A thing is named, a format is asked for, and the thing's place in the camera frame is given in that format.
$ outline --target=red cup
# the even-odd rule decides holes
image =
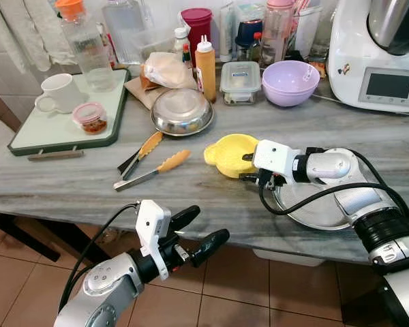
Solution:
[[[188,40],[191,43],[192,64],[196,66],[197,44],[201,41],[201,36],[206,35],[211,41],[211,19],[212,11],[207,8],[190,8],[181,12],[184,21],[191,27]]]

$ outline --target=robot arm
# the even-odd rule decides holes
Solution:
[[[170,211],[152,200],[138,209],[136,231],[141,249],[122,253],[90,270],[78,294],[69,301],[55,321],[55,327],[113,327],[121,312],[144,291],[144,284],[186,262],[198,267],[228,238],[227,230],[208,235],[196,251],[186,251],[175,233],[200,212],[191,206],[171,217]]]
[[[254,154],[244,159],[251,159],[259,168],[256,182],[260,187],[273,187],[275,175],[281,183],[289,185],[378,183],[363,171],[357,156],[347,149],[308,148],[303,154],[286,145],[262,140]],[[369,253],[374,270],[384,277],[382,296],[387,309],[399,326],[409,326],[409,217],[382,189],[343,189],[335,192],[334,197]]]

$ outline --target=green cutting board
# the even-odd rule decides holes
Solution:
[[[77,87],[88,95],[88,102],[99,102],[106,110],[108,126],[100,134],[86,134],[72,120],[72,114],[41,112],[34,108],[8,144],[14,155],[67,151],[108,146],[118,138],[127,93],[124,83],[130,78],[126,69],[115,70],[117,86],[110,92],[90,92],[82,74],[73,75]]]

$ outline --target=purple bowl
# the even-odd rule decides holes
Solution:
[[[301,104],[302,102],[309,99],[309,97],[315,91],[315,89],[312,89],[304,93],[288,95],[278,93],[276,90],[270,89],[265,84],[263,86],[263,90],[267,99],[281,107],[292,107],[296,106],[297,104]]]
[[[319,82],[320,73],[314,66],[294,60],[278,61],[268,66],[262,75],[265,87],[285,95],[313,92]]]

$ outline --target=metal pot lid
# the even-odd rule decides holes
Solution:
[[[158,130],[186,136],[200,132],[213,118],[213,109],[204,95],[192,89],[173,89],[161,94],[151,109]]]
[[[293,184],[278,187],[273,192],[277,205],[285,210],[319,191],[330,188],[319,184]],[[317,230],[341,230],[350,227],[338,208],[333,194],[323,196],[288,215],[299,223]]]

